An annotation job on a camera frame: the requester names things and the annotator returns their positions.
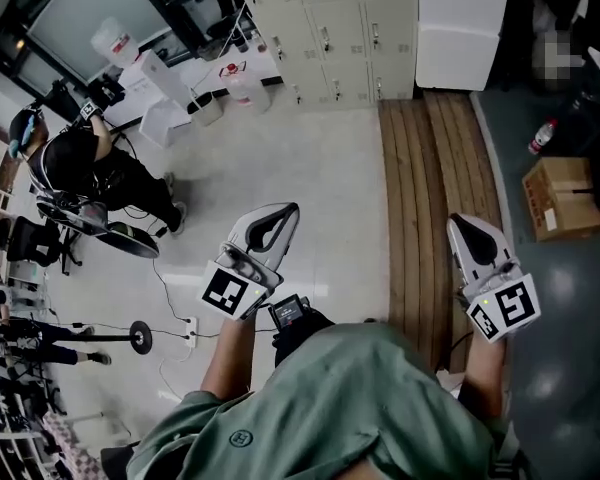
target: power strip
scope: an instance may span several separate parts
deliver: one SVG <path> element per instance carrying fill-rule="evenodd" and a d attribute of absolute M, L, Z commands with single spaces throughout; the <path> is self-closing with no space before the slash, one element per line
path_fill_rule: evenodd
<path fill-rule="evenodd" d="M 189 317 L 190 322 L 187 323 L 187 346 L 189 348 L 196 348 L 198 345 L 198 319 L 195 316 Z"/>

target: white wall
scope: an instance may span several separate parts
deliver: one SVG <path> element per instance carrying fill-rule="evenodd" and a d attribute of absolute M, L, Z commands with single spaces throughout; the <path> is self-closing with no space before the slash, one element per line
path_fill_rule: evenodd
<path fill-rule="evenodd" d="M 33 96 L 0 73 L 0 126 L 2 128 L 9 130 L 9 124 L 14 116 L 33 100 Z M 43 112 L 52 135 L 67 125 L 64 119 L 47 107 L 43 107 Z"/>

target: wooden plank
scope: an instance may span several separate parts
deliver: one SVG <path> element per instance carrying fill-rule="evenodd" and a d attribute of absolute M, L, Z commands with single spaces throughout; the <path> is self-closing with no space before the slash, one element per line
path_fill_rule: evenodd
<path fill-rule="evenodd" d="M 447 199 L 447 211 L 451 213 L 461 213 L 463 211 L 462 202 L 460 198 L 460 190 L 458 184 L 458 177 L 456 174 L 456 165 L 451 151 L 449 143 L 449 137 L 447 135 L 447 129 L 442 117 L 440 105 L 435 93 L 425 91 L 424 92 L 425 102 L 427 110 L 429 112 L 429 119 L 431 120 L 431 128 L 435 138 L 436 149 L 438 152 L 438 158 L 440 159 L 440 167 L 442 171 L 442 180 L 444 183 L 444 191 Z M 461 275 L 455 265 L 451 264 L 451 285 L 450 285 L 450 296 L 453 297 L 453 293 L 461 286 Z M 451 323 L 451 340 L 449 341 L 449 347 L 460 339 L 465 333 L 468 327 L 467 317 L 464 310 L 460 307 L 457 300 L 452 299 L 452 323 Z M 461 343 L 456 347 L 451 358 L 449 359 L 449 371 L 452 373 L 464 371 L 466 364 L 466 346 Z"/>
<path fill-rule="evenodd" d="M 418 347 L 420 325 L 420 241 L 418 235 L 418 208 L 413 183 L 411 150 L 407 141 L 405 123 L 397 101 L 389 103 L 391 121 L 398 157 L 398 172 L 402 194 L 404 226 L 404 327 L 405 336 Z"/>
<path fill-rule="evenodd" d="M 471 105 L 469 98 L 466 96 L 463 97 L 460 101 L 460 104 L 464 108 L 464 113 L 467 117 L 469 133 L 473 141 L 473 147 L 476 151 L 480 168 L 484 173 L 482 181 L 484 184 L 487 212 L 489 213 L 489 222 L 498 229 L 502 229 L 498 192 L 496 191 L 496 184 L 493 179 L 493 170 L 491 169 L 491 162 L 489 160 L 489 155 L 487 154 L 487 147 L 484 143 L 484 137 L 482 136 L 480 125 L 478 124 L 473 105 Z"/>
<path fill-rule="evenodd" d="M 451 109 L 451 114 L 456 122 L 462 151 L 464 152 L 464 159 L 467 164 L 467 172 L 469 174 L 469 183 L 471 185 L 475 211 L 474 215 L 490 222 L 484 182 L 482 181 L 485 171 L 481 169 L 481 165 L 478 161 L 474 141 L 471 137 L 471 130 L 469 129 L 469 116 L 467 116 L 467 110 L 462 106 L 462 99 L 466 98 L 466 96 L 457 93 L 445 93 L 440 94 L 439 97 L 447 100 L 447 105 Z"/>
<path fill-rule="evenodd" d="M 403 113 L 406 103 L 403 102 Z M 422 100 L 413 101 L 418 135 L 422 146 L 422 157 L 429 187 L 429 203 L 431 207 L 431 230 L 433 234 L 434 259 L 434 311 L 431 364 L 435 368 L 445 355 L 451 340 L 451 290 L 450 290 L 450 248 L 447 241 L 447 204 L 442 182 L 440 162 L 436 154 L 433 130 Z"/>
<path fill-rule="evenodd" d="M 418 209 L 418 238 L 420 253 L 420 325 L 418 327 L 418 351 L 427 364 L 433 367 L 433 314 L 435 291 L 435 266 L 433 258 L 433 233 L 431 230 L 431 203 L 429 186 L 422 156 L 422 143 L 418 133 L 413 107 L 402 105 L 402 117 L 407 130 L 407 141 L 411 154 L 413 185 Z"/>
<path fill-rule="evenodd" d="M 399 329 L 400 332 L 403 332 L 404 227 L 402 221 L 402 191 L 398 172 L 396 142 L 391 122 L 391 110 L 385 101 L 380 103 L 380 130 L 389 207 L 389 323 Z"/>

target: white cable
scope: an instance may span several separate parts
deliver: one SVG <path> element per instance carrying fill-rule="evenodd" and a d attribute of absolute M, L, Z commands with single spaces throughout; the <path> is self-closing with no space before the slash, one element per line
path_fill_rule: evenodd
<path fill-rule="evenodd" d="M 169 359 L 170 361 L 175 361 L 176 363 L 184 363 L 185 361 L 187 361 L 190 357 L 191 357 L 191 353 L 193 352 L 193 348 L 189 348 L 189 353 L 186 355 L 186 357 L 182 358 L 182 359 L 173 359 L 172 357 L 164 357 L 162 359 L 162 361 L 160 361 L 160 366 L 158 366 L 158 375 L 160 375 L 160 377 L 162 378 L 162 381 L 165 383 L 165 385 L 169 388 L 169 391 L 171 391 L 171 393 L 173 394 L 173 396 L 175 396 L 178 400 L 182 401 L 182 397 L 180 395 L 178 395 L 178 393 L 176 393 L 173 388 L 171 387 L 171 384 L 169 384 L 167 382 L 167 379 L 164 378 L 164 375 L 162 374 L 162 366 L 164 365 L 164 362 Z"/>
<path fill-rule="evenodd" d="M 233 35 L 233 32 L 235 31 L 236 27 L 238 26 L 238 23 L 240 23 L 240 18 L 242 17 L 242 12 L 244 11 L 244 8 L 246 6 L 247 6 L 246 2 L 244 4 L 242 4 L 242 7 L 240 8 L 240 12 L 238 13 L 238 17 L 236 18 L 236 22 L 233 24 L 233 28 L 231 29 L 231 32 L 229 33 L 229 37 L 225 41 L 224 46 L 222 47 L 222 50 L 220 50 L 220 53 L 218 54 L 218 56 L 214 60 L 211 61 L 211 62 L 213 62 L 213 66 L 211 66 L 211 68 L 209 69 L 209 71 L 207 71 L 207 74 L 204 75 L 204 77 L 202 78 L 202 80 L 200 80 L 198 83 L 196 83 L 196 85 L 194 85 L 191 88 L 191 92 L 195 92 L 196 88 L 202 82 L 204 82 L 207 79 L 207 77 L 209 76 L 209 74 L 216 68 L 216 65 L 215 65 L 216 61 L 222 56 L 222 54 L 224 53 L 224 49 L 229 44 L 229 41 L 231 41 L 231 36 Z"/>

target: round base stand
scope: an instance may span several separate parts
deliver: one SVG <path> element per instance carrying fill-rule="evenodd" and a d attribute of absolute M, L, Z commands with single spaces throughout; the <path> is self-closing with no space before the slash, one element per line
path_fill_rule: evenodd
<path fill-rule="evenodd" d="M 138 354 L 147 355 L 153 347 L 153 336 L 149 326 L 140 320 L 133 322 L 129 328 L 131 346 Z"/>
<path fill-rule="evenodd" d="M 128 341 L 131 343 L 133 350 L 140 355 L 147 355 L 153 347 L 153 336 L 151 335 L 151 329 L 149 326 L 140 320 L 133 322 L 129 328 L 129 334 L 92 334 L 82 335 L 74 334 L 73 336 L 66 336 L 60 341 L 83 341 L 86 343 L 94 342 L 109 342 L 109 341 Z"/>

